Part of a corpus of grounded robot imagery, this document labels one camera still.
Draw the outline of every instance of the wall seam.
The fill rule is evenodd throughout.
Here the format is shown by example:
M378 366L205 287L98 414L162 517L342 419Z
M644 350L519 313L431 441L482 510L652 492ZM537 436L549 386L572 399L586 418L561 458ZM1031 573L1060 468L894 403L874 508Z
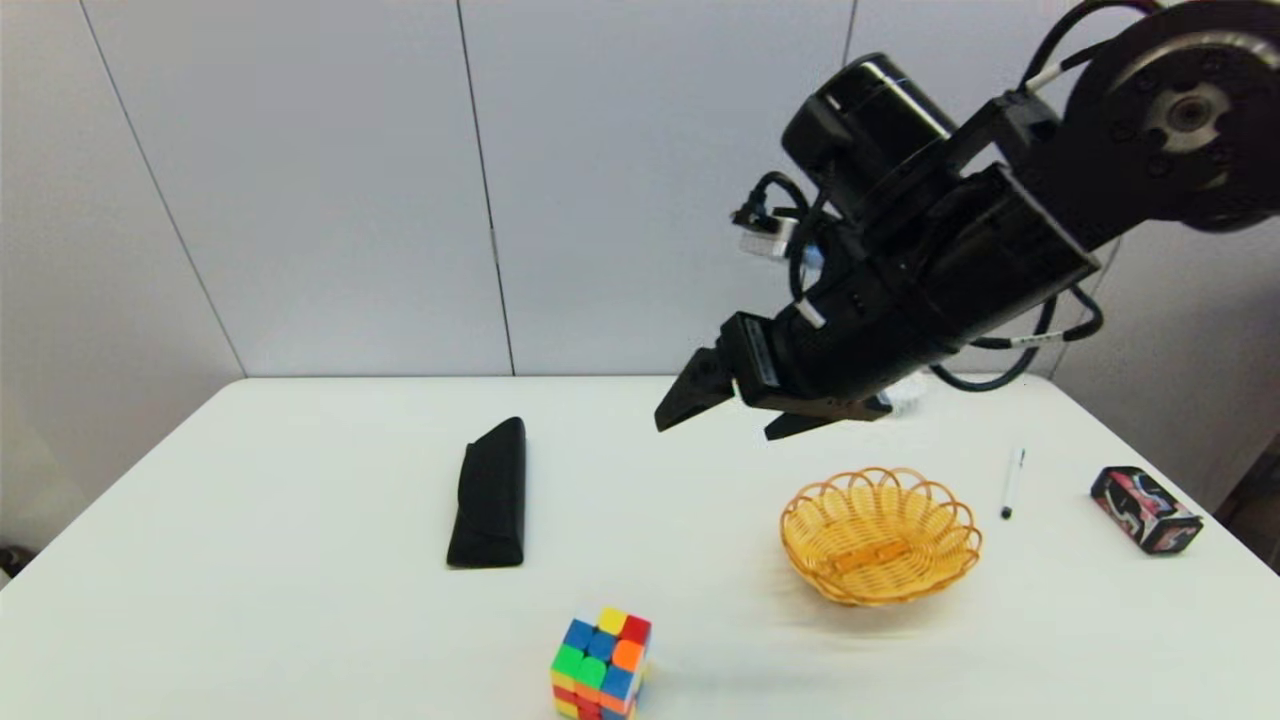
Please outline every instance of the wall seam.
M93 28L93 20L88 17L88 8L84 6L84 0L79 0L79 6L81 13L84 15L84 24L88 27L88 35L93 38L93 46L97 49L97 56L102 60L102 70L106 73L106 79L111 85L111 92L115 94L115 101L120 106L120 113L124 115L124 123L129 127L129 133L133 136L133 146L138 149L138 155L142 158L142 165L147 169L147 176L151 178L151 186L155 188L156 196L160 199L160 205L164 208L165 217L169 218L169 227L173 228L173 234L178 238L178 245L182 247L182 252L187 258L187 264L191 266L192 274L196 275L196 283L200 286L200 291L205 293L205 301L209 302L209 310L212 311L214 319L218 322L218 328L223 332L223 338L227 341L227 347L232 351L232 357L236 359L236 365L239 368L241 375L248 377L248 373L244 370L244 363L241 360L239 351L236 350L236 343L232 342L232 336L227 332L227 323L223 322L223 316L218 313L214 297L209 293L209 286L205 284L205 278L200 274L200 268L196 266L196 260L191 256L191 249L187 247L187 240L182 236L182 231L178 228L178 222L174 220L173 210L169 208L169 200L165 197L164 191L160 190L160 181L156 178L155 169L151 168L151 160L147 158L146 150L142 149L142 140L138 137L138 131L133 126L133 118L129 115L128 108L124 106L124 97L120 95L120 88L115 83L115 76L111 74L111 67L106 63L106 53L102 51L102 44L97 40L97 31Z
M502 305L502 329L507 334L507 361L511 374L516 374L516 350L511 345L511 320L507 316L507 292L502 284L502 261L498 259L498 232L493 224L493 202L489 200L489 173L484 165L484 145L480 142L480 111L476 108L475 81L471 78L471 55L467 53L467 31L462 24L462 0L454 0L458 10L458 36L462 38L462 64L467 70L467 94L471 97L471 122L476 133L476 154L480 156L480 182L484 186L484 208L489 217L489 250L493 252L493 268L498 275L498 302Z

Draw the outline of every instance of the white table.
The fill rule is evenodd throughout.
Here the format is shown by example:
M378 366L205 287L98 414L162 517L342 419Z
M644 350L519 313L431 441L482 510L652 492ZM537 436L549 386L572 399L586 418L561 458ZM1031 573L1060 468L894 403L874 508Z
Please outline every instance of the white table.
M652 720L1280 717L1280 582L1212 520L1144 556L1087 491L1149 465L1050 383L768 445L736 401L655 433L668 382L230 386L0 593L0 717L547 720L552 653L600 605L655 624ZM449 571L463 447L516 414L526 564ZM782 506L865 465L974 507L968 578L850 610L791 571Z

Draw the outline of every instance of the wicker basket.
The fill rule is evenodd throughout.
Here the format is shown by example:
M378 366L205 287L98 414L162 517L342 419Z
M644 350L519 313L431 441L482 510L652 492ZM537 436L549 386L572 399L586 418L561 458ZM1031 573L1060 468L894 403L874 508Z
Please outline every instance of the wicker basket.
M982 533L951 491L909 468L867 468L800 489L781 519L791 566L841 605L933 594L978 562Z

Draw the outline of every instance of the white wall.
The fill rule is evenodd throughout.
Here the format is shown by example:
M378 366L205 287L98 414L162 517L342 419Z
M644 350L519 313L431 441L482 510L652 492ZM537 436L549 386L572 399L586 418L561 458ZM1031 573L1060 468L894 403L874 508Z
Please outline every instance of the white wall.
M0 22L0 534L41 547L242 375L79 5Z
M1107 324L1053 380L1216 507L1280 430L1280 220L1130 232L1097 295Z
M788 165L850 1L462 9L517 373L676 372L733 311L786 304L727 218Z
M251 375L507 374L444 0L88 0Z

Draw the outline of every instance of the cable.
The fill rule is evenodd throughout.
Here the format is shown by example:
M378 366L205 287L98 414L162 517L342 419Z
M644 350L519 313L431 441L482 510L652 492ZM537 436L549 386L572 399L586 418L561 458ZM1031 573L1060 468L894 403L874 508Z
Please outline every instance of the cable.
M818 188L818 197L814 199L813 208L805 213L800 224L796 225L795 232L791 233L791 242L787 243L787 284L791 287L791 300L794 302L804 300L804 279L800 277L800 270L804 268L804 254L809 247L813 229L822 217L822 209L827 205L827 199L831 197L827 184L824 182Z
M1057 310L1057 296L1050 297L1048 300L1044 301L1044 305L1041 305L1041 316L1038 320L1036 320L1036 334L1044 334L1044 332L1048 331L1048 327L1053 323L1055 310ZM1005 370L1005 374L992 380L980 383L961 380L960 378L947 372L947 369L943 368L942 365L929 365L929 369L933 370L933 374L937 375L938 379L941 379L942 382L947 383L948 386L956 389L963 389L965 392L989 392L993 389L1000 389L1007 386L1009 383L1016 380L1019 375L1027 372L1027 368L1030 366L1032 360L1034 360L1036 355L1038 354L1039 354L1039 347L1028 347L1027 350L1023 351L1021 357L1019 357L1018 361L1014 363L1011 368L1009 368L1009 370Z
M1068 55L1065 60L1050 65L1048 69L1041 70L1039 74L1027 81L1023 88L1027 92L1039 92L1041 88L1043 88L1046 85L1062 77L1062 73L1073 68L1078 68L1084 63L1092 60L1098 53L1102 51L1103 47L1107 46L1108 42L1111 41L1103 40L1102 42L1094 42L1093 45L1089 45L1084 50L1078 50L1076 53Z
M780 173L778 170L769 170L764 173L764 177L755 183L755 188L751 190L750 197L759 197L759 202L764 204L764 192L771 186L776 184L782 188L783 192L791 196L791 201L795 202L796 210L801 214L809 211L809 201L805 200L804 191L796 184L794 179L787 177L786 173Z
M1032 61L1027 67L1027 72L1023 73L1023 79L1018 83L1018 90L1027 90L1029 81L1044 69L1048 64L1050 55L1057 49L1057 44L1066 37L1066 33L1071 31L1080 20L1092 15L1098 10L1105 10L1107 8L1133 8L1139 13L1151 15L1164 10L1164 5L1156 3L1155 0L1084 0L1079 5L1073 6L1070 10L1062 15L1057 23L1048 31L1044 40L1041 41L1039 47L1036 49L1036 54L1032 55Z
M1044 346L1055 342L1075 342L1097 334L1102 329L1102 307L1089 297L1089 293L1073 284L1068 288L1080 305L1089 311L1089 319L1074 328L1052 333L1029 334L1023 337L979 337L969 345L983 350L1012 350L1015 347Z

